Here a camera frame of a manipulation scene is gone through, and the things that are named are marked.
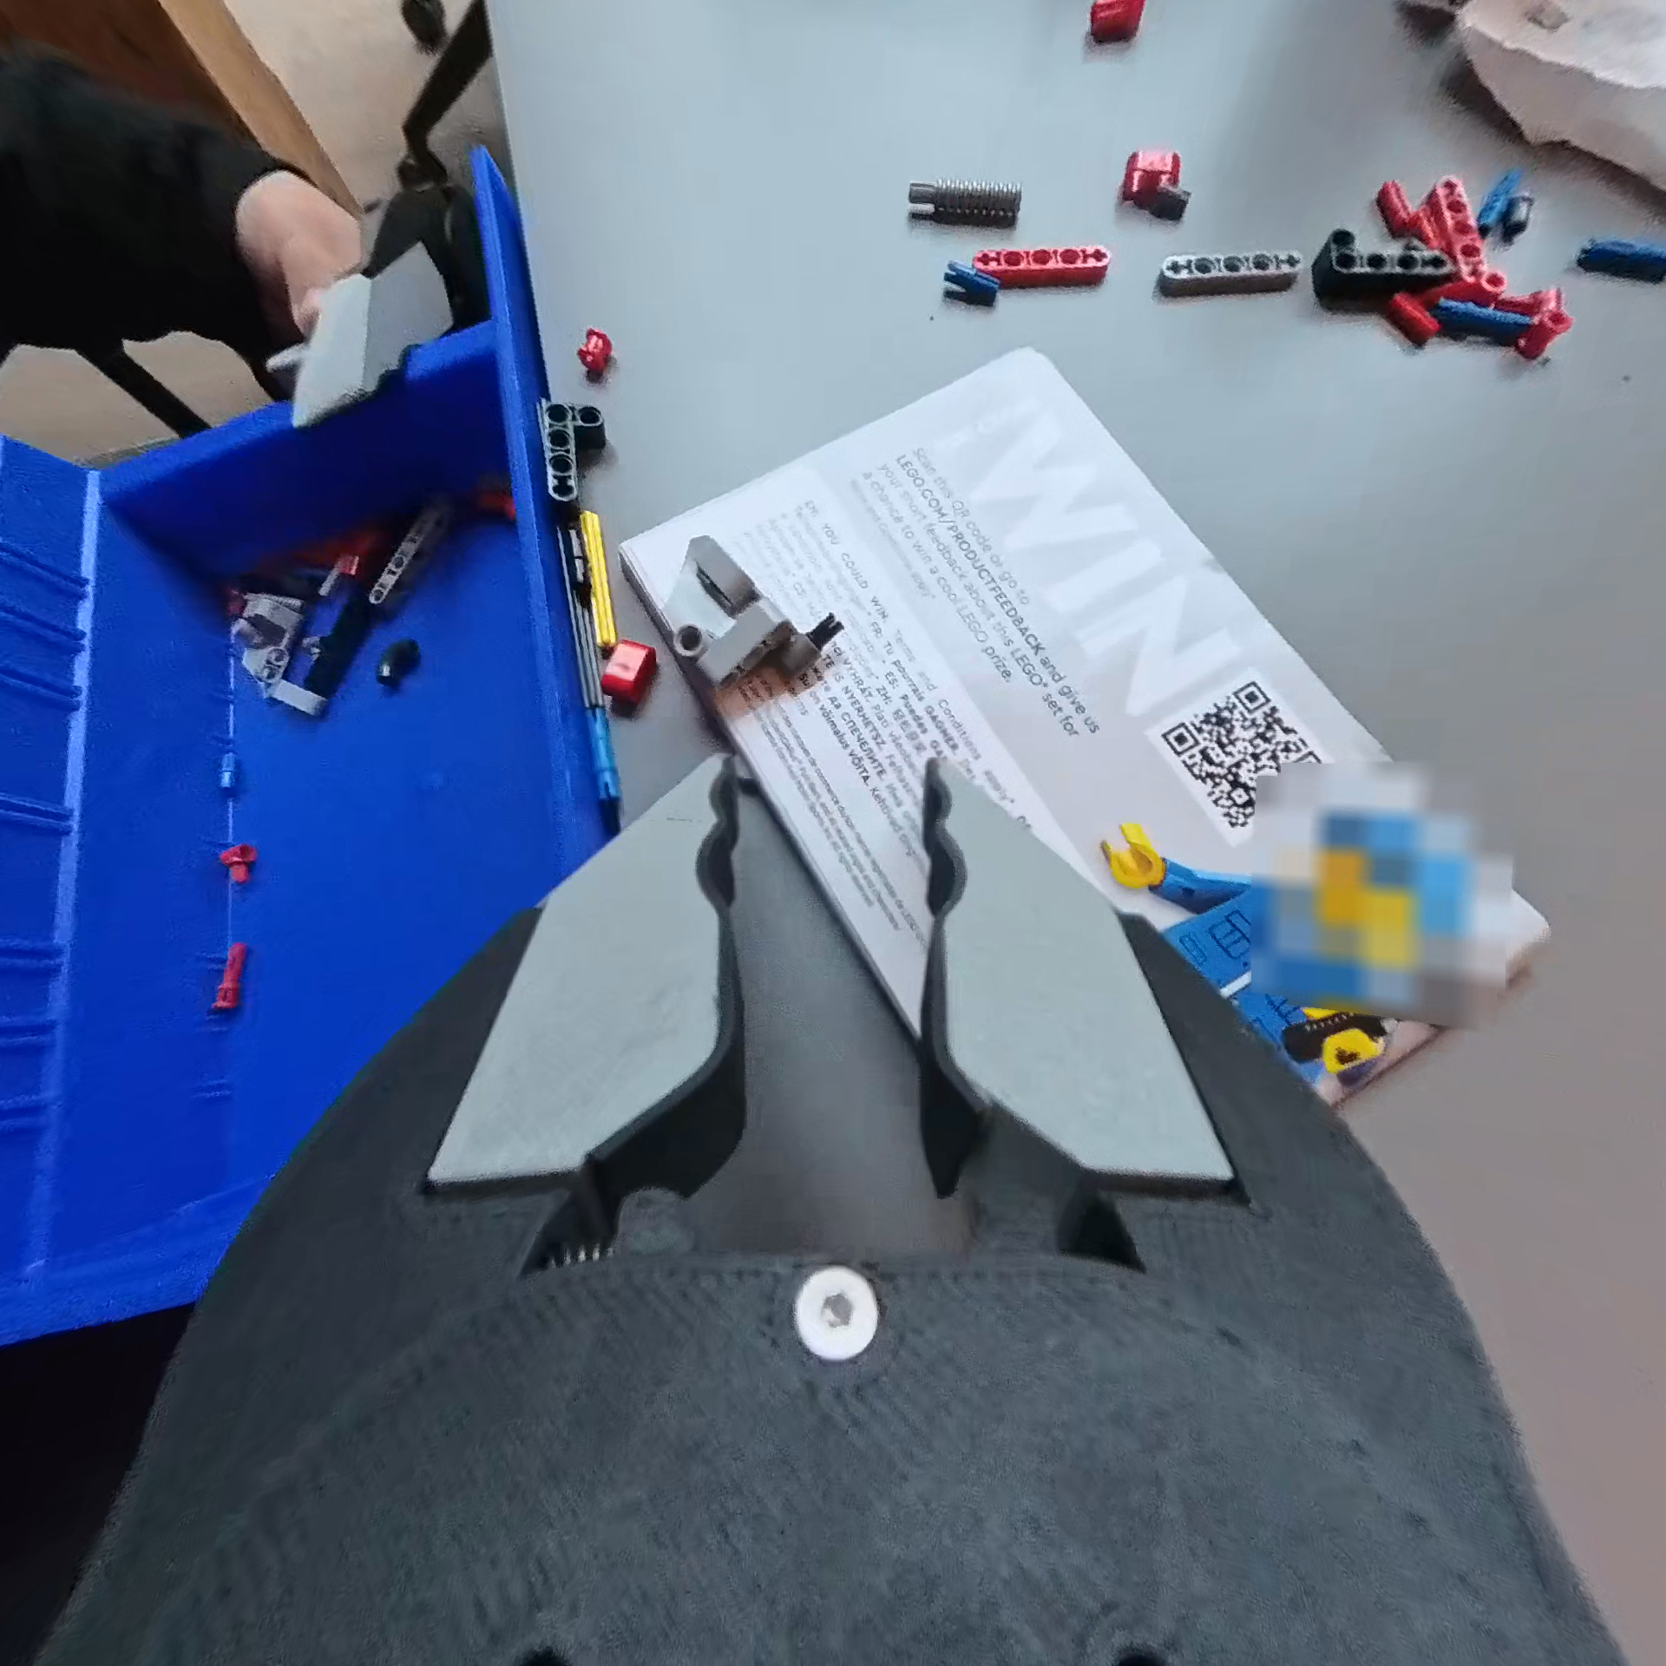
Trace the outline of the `torn white paper bag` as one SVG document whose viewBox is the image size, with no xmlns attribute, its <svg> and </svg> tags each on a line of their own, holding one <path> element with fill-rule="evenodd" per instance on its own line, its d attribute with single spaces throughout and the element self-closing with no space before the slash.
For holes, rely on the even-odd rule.
<svg viewBox="0 0 1666 1666">
<path fill-rule="evenodd" d="M 1664 4 L 1402 4 L 1443 18 L 1534 144 L 1664 187 Z"/>
</svg>

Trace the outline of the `blue plastic bin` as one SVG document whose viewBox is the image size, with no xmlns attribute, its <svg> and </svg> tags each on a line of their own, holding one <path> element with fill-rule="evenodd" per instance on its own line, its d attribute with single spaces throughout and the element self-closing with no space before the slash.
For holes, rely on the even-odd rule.
<svg viewBox="0 0 1666 1666">
<path fill-rule="evenodd" d="M 606 839 L 545 500 L 525 231 L 474 154 L 489 322 L 315 429 L 87 472 L 4 441 L 4 1343 L 198 1299 L 346 1082 Z M 264 561 L 508 479 L 319 721 L 232 660 Z M 219 761 L 242 790 L 225 799 Z M 219 851 L 256 844 L 251 881 Z M 244 1000 L 209 1004 L 244 941 Z"/>
</svg>

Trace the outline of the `pile of red blue lego pieces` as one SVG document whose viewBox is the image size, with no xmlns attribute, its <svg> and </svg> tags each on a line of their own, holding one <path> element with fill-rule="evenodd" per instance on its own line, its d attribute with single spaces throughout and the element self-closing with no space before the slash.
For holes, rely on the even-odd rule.
<svg viewBox="0 0 1666 1666">
<path fill-rule="evenodd" d="M 1378 191 L 1386 231 L 1446 255 L 1454 273 L 1439 285 L 1395 292 L 1382 314 L 1416 350 L 1436 337 L 1471 337 L 1535 363 L 1573 329 L 1573 314 L 1556 288 L 1511 292 L 1507 275 L 1488 252 L 1488 228 L 1497 222 L 1490 211 L 1492 198 L 1483 201 L 1483 212 L 1471 205 L 1458 177 L 1436 180 L 1416 205 L 1399 183 L 1386 180 Z"/>
</svg>

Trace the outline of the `person's left hand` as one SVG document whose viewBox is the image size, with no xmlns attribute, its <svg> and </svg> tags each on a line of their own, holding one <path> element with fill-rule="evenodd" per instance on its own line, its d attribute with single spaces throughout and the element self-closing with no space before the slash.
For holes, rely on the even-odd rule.
<svg viewBox="0 0 1666 1666">
<path fill-rule="evenodd" d="M 362 222 L 288 170 L 256 180 L 232 228 L 276 346 L 307 341 L 322 296 L 362 271 Z"/>
</svg>

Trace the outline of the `black lego axle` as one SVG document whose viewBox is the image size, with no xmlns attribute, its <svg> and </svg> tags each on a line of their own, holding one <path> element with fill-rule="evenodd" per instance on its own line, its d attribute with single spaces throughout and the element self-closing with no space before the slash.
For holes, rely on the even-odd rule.
<svg viewBox="0 0 1666 1666">
<path fill-rule="evenodd" d="M 594 619 L 593 619 L 593 571 L 589 558 L 580 544 L 580 533 L 573 526 L 560 526 L 556 530 L 560 574 L 563 574 L 563 594 L 570 605 L 570 629 L 576 646 L 576 670 L 580 681 L 580 696 L 589 713 L 600 713 L 606 718 L 606 696 L 600 690 L 600 646 L 594 639 Z"/>
</svg>

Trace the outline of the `person's left forearm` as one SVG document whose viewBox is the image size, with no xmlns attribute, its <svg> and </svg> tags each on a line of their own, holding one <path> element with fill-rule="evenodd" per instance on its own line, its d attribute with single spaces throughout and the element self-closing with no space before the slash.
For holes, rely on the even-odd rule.
<svg viewBox="0 0 1666 1666">
<path fill-rule="evenodd" d="M 284 343 L 239 249 L 239 201 L 288 166 L 69 61 L 4 55 L 4 343 L 175 331 L 247 361 Z"/>
</svg>

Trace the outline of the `lego instruction booklet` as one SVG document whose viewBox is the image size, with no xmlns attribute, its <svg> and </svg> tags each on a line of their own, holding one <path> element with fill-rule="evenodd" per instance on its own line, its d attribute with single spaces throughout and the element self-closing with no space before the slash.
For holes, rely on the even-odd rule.
<svg viewBox="0 0 1666 1666">
<path fill-rule="evenodd" d="M 668 646 L 693 535 L 798 629 L 844 622 L 801 677 L 681 667 L 910 1036 L 930 761 L 1152 922 L 1331 1105 L 1490 1023 L 1546 941 L 1457 790 L 1389 766 L 1035 350 L 630 540 Z"/>
</svg>

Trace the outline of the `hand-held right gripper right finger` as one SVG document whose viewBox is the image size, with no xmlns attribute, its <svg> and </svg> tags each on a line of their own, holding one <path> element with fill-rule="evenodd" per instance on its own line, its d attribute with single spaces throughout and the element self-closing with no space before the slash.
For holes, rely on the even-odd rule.
<svg viewBox="0 0 1666 1666">
<path fill-rule="evenodd" d="M 941 1198 L 992 1125 L 1084 1183 L 1218 1194 L 1216 1122 L 1121 914 L 964 772 L 924 775 L 922 1142 Z"/>
</svg>

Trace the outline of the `red lego beam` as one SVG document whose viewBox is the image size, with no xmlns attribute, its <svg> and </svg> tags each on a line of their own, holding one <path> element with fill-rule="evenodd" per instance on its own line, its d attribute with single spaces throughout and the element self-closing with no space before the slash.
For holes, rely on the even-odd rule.
<svg viewBox="0 0 1666 1666">
<path fill-rule="evenodd" d="M 1021 290 L 1094 290 L 1111 273 L 1111 249 L 1101 245 L 980 249 L 971 258 L 971 273 L 1005 296 Z"/>
</svg>

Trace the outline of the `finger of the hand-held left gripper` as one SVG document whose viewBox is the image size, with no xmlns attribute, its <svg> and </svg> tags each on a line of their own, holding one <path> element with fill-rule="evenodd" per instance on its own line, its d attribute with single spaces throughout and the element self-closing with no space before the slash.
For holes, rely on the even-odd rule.
<svg viewBox="0 0 1666 1666">
<path fill-rule="evenodd" d="M 298 358 L 293 429 L 370 401 L 410 350 L 446 337 L 450 327 L 447 285 L 427 252 L 403 252 L 376 275 L 332 285 Z"/>
</svg>

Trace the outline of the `black angled lego beam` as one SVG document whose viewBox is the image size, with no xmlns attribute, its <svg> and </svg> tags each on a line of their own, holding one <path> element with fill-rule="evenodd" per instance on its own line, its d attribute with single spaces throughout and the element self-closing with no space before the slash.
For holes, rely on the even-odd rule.
<svg viewBox="0 0 1666 1666">
<path fill-rule="evenodd" d="M 610 445 L 603 412 L 597 407 L 538 402 L 538 441 L 545 449 L 545 479 L 549 501 L 576 513 L 580 504 L 580 472 L 589 467 Z"/>
<path fill-rule="evenodd" d="M 1322 307 L 1379 307 L 1395 296 L 1419 296 L 1458 279 L 1457 265 L 1419 238 L 1365 245 L 1337 228 L 1313 261 L 1313 292 Z"/>
</svg>

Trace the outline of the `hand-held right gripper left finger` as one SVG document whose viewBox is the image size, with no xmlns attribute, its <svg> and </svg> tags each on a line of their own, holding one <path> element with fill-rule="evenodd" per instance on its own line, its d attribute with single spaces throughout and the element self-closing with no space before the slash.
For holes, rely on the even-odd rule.
<svg viewBox="0 0 1666 1666">
<path fill-rule="evenodd" d="M 434 1190 L 696 1197 L 744 1132 L 735 761 L 549 892 L 427 1167 Z"/>
</svg>

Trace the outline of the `yellow lego axle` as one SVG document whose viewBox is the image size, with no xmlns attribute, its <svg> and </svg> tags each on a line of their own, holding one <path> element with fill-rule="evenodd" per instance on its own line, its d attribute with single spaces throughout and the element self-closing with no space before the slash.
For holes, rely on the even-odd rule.
<svg viewBox="0 0 1666 1666">
<path fill-rule="evenodd" d="M 579 513 L 579 540 L 580 552 L 589 571 L 589 611 L 593 611 L 593 633 L 600 657 L 610 657 L 618 646 L 618 628 L 614 628 L 614 596 L 610 579 L 610 552 L 600 530 L 600 518 L 593 511 Z"/>
</svg>

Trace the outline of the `grey lego beam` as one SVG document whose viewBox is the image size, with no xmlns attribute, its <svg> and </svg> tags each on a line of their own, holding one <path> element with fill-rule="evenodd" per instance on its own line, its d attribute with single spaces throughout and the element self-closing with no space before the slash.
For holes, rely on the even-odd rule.
<svg viewBox="0 0 1666 1666">
<path fill-rule="evenodd" d="M 1158 299 L 1280 296 L 1303 275 L 1300 252 L 1184 252 L 1161 261 Z"/>
</svg>

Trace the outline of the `grey lego assembly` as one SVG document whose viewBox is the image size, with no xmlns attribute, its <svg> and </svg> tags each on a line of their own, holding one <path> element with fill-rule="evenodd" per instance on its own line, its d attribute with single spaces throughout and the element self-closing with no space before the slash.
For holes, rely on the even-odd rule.
<svg viewBox="0 0 1666 1666">
<path fill-rule="evenodd" d="M 708 690 L 732 690 L 763 670 L 801 677 L 844 633 L 838 616 L 798 629 L 710 535 L 693 535 L 668 594 L 676 660 Z"/>
</svg>

